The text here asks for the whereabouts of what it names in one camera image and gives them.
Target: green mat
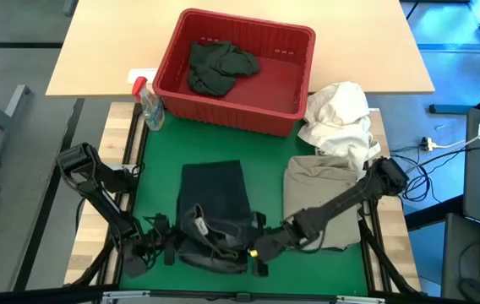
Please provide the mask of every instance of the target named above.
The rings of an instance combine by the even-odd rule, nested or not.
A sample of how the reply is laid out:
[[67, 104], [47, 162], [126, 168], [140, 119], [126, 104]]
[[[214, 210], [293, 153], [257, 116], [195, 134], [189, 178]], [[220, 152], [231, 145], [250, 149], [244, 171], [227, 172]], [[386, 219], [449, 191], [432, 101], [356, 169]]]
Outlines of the green mat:
[[[283, 173], [293, 155], [312, 155], [314, 148], [296, 136], [288, 138], [251, 133], [166, 115], [163, 128], [150, 132], [145, 148], [146, 169], [141, 175], [134, 216], [156, 213], [175, 220], [182, 165], [240, 160], [252, 210], [266, 214], [267, 224], [282, 219]], [[155, 267], [138, 278], [122, 275], [120, 287], [148, 290], [229, 291], [303, 295], [366, 296], [368, 289], [362, 252], [357, 244], [345, 252], [315, 254], [288, 251], [269, 262], [270, 276], [214, 274], [180, 261]]]

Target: plastic bottle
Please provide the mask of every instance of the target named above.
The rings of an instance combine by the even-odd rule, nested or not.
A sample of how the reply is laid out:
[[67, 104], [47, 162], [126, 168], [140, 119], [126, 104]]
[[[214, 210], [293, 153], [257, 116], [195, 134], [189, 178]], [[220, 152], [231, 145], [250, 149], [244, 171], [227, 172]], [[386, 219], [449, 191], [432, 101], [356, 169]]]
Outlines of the plastic bottle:
[[143, 107], [143, 115], [145, 122], [151, 131], [161, 129], [165, 121], [165, 113], [163, 112], [163, 100], [159, 95], [156, 95], [146, 88], [148, 80], [146, 77], [138, 77], [133, 84], [131, 94], [135, 96], [137, 102], [140, 102]]

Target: light wood tabletop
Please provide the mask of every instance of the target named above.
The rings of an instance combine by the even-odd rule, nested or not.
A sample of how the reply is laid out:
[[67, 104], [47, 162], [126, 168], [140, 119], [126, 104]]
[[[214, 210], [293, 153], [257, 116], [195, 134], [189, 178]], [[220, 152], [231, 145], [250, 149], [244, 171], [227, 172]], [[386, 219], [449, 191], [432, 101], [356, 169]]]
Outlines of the light wood tabletop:
[[352, 81], [366, 93], [434, 92], [398, 0], [84, 0], [46, 95], [130, 95], [129, 71], [159, 67], [186, 8], [311, 27], [310, 91]]
[[[99, 155], [101, 160], [108, 165], [118, 165], [122, 162], [123, 152], [128, 139], [129, 126], [131, 124], [133, 103], [114, 102], [106, 120], [105, 130], [101, 138]], [[389, 156], [388, 144], [386, 141], [385, 128], [381, 113], [378, 109], [371, 109], [369, 117], [372, 122], [371, 132], [374, 139], [378, 140], [381, 145], [379, 156]], [[134, 138], [134, 148], [132, 150], [131, 161], [137, 155], [137, 148], [140, 141], [140, 130], [142, 129], [142, 116], [137, 122], [137, 132]], [[407, 282], [416, 290], [420, 290], [418, 281], [417, 268], [412, 256], [411, 243], [407, 232], [406, 222], [401, 209], [400, 200], [396, 197], [383, 197], [379, 201], [378, 207], [379, 222], [385, 251], [392, 263], [396, 266], [401, 275], [405, 277]], [[73, 251], [69, 259], [67, 273], [65, 275], [65, 283], [71, 283], [76, 280], [84, 270], [95, 259], [101, 250], [108, 225], [91, 206], [85, 204], [82, 215], [80, 217], [79, 230], [74, 240]], [[376, 290], [383, 290], [379, 264], [373, 252], [371, 252], [372, 269], [374, 271], [374, 283]], [[114, 270], [114, 261], [116, 251], [113, 250], [112, 259], [107, 268], [106, 282], [112, 283], [112, 273]]]

